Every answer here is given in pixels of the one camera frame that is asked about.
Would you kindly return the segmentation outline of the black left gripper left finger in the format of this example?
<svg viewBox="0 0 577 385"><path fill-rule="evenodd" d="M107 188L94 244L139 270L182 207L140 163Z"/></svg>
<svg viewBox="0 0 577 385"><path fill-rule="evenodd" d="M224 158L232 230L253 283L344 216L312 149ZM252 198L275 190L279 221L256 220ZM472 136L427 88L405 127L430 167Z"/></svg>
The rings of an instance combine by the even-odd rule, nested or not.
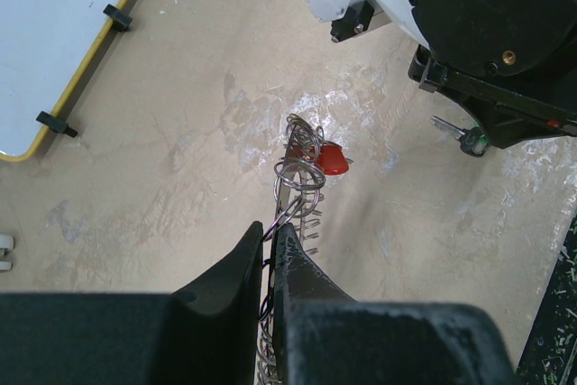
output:
<svg viewBox="0 0 577 385"><path fill-rule="evenodd" d="M252 383L262 235L170 294L4 293L2 383Z"/></svg>

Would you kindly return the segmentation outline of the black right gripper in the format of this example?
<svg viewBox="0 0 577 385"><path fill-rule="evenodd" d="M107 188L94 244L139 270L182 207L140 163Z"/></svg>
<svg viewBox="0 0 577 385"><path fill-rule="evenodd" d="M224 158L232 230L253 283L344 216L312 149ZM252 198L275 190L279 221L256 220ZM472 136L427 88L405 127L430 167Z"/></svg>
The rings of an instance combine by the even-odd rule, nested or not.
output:
<svg viewBox="0 0 577 385"><path fill-rule="evenodd" d="M576 136L576 0L416 0L412 15L445 63L418 46L409 78L490 145Z"/></svg>

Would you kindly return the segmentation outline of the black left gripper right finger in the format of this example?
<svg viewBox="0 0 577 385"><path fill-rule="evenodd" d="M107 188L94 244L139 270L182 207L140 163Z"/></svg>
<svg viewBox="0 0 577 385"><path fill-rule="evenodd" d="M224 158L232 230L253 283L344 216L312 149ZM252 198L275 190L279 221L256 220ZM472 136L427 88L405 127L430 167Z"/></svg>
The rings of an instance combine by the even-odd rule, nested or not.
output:
<svg viewBox="0 0 577 385"><path fill-rule="evenodd" d="M273 348L285 384L515 384L501 333L454 303L357 301L276 236Z"/></svg>

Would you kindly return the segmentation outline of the large metal key ring disc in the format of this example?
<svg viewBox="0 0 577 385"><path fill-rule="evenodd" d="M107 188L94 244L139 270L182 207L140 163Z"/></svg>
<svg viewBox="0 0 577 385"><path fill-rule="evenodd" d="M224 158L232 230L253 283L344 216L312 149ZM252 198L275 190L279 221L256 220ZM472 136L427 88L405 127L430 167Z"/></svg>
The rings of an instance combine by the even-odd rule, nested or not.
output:
<svg viewBox="0 0 577 385"><path fill-rule="evenodd" d="M321 188L325 184L325 174L317 161L323 144L320 126L315 128L296 114L288 116L285 153L274 165L275 218L263 236L263 243L270 247L270 254L263 263L268 275L258 323L256 384L281 383L272 341L276 238L282 226L292 223L296 226L297 239L303 239L308 216L319 214L316 206L323 198Z"/></svg>

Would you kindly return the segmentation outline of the red tagged key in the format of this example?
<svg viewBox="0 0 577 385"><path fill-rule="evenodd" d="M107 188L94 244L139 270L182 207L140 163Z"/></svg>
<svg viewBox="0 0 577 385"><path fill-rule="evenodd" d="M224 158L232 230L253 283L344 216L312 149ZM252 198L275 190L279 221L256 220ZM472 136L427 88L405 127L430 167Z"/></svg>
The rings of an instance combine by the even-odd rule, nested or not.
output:
<svg viewBox="0 0 577 385"><path fill-rule="evenodd" d="M321 145L316 165L326 176L343 175L352 164L353 161L344 156L343 148L339 144L324 142Z"/></svg>

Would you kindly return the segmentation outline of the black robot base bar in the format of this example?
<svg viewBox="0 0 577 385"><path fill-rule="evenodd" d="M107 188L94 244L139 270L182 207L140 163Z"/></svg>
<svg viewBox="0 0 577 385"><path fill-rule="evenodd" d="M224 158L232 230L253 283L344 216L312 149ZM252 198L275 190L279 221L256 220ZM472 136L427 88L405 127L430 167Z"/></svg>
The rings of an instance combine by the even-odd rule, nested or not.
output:
<svg viewBox="0 0 577 385"><path fill-rule="evenodd" d="M576 382L576 222L572 221L516 375L521 384Z"/></svg>

